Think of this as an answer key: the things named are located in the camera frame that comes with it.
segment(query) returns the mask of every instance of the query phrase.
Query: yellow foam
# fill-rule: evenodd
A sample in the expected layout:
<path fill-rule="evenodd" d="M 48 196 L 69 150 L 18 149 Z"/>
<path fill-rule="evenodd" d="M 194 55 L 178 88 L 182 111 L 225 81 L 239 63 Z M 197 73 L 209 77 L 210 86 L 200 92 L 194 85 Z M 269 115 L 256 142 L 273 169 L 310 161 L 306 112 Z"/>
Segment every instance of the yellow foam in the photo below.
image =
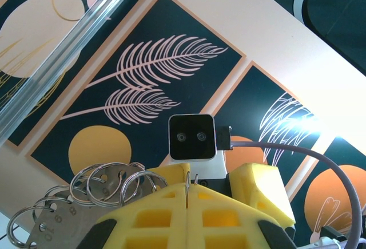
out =
<path fill-rule="evenodd" d="M 187 172 L 189 172 L 189 170 L 189 163 L 179 163 L 148 169 L 148 171 L 152 171 L 164 177 L 169 185 L 182 182 L 185 183 Z"/>
<path fill-rule="evenodd" d="M 117 224 L 104 249 L 269 249 L 257 224 L 278 223 L 268 215 L 191 184 L 186 208 L 185 183 L 163 188 L 108 213 L 98 222 Z"/>
<path fill-rule="evenodd" d="M 229 174 L 232 196 L 275 218 L 285 229 L 295 224 L 279 169 L 264 164 L 243 164 Z"/>

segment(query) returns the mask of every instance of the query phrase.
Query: leaf illustration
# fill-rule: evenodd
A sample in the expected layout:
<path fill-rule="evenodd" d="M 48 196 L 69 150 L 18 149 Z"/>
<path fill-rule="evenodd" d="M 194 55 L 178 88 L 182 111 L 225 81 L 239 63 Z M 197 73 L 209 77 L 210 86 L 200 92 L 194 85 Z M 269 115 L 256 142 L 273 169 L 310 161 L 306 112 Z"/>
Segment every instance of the leaf illustration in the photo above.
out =
<path fill-rule="evenodd" d="M 170 83 L 168 78 L 179 80 L 194 75 L 204 62 L 227 49 L 185 34 L 162 38 L 155 43 L 131 44 L 120 56 L 116 72 L 91 82 L 87 88 L 116 77 L 135 90 L 150 89 L 158 85 L 156 82 Z"/>
<path fill-rule="evenodd" d="M 151 119 L 158 117 L 161 111 L 171 109 L 179 104 L 165 96 L 161 89 L 149 89 L 142 92 L 125 88 L 112 93 L 105 106 L 67 114 L 60 120 L 103 110 L 108 118 L 118 125 L 120 123 L 128 125 L 131 123 L 148 124 L 151 123 Z"/>
<path fill-rule="evenodd" d="M 298 146 L 305 138 L 314 133 L 313 130 L 304 127 L 304 123 L 314 122 L 314 114 L 305 108 L 290 94 L 282 94 L 267 110 L 262 118 L 259 130 L 262 131 L 259 141 L 280 143 Z M 264 149 L 263 160 L 266 160 L 272 150 Z M 274 150 L 272 165 L 277 166 L 283 150 Z"/>

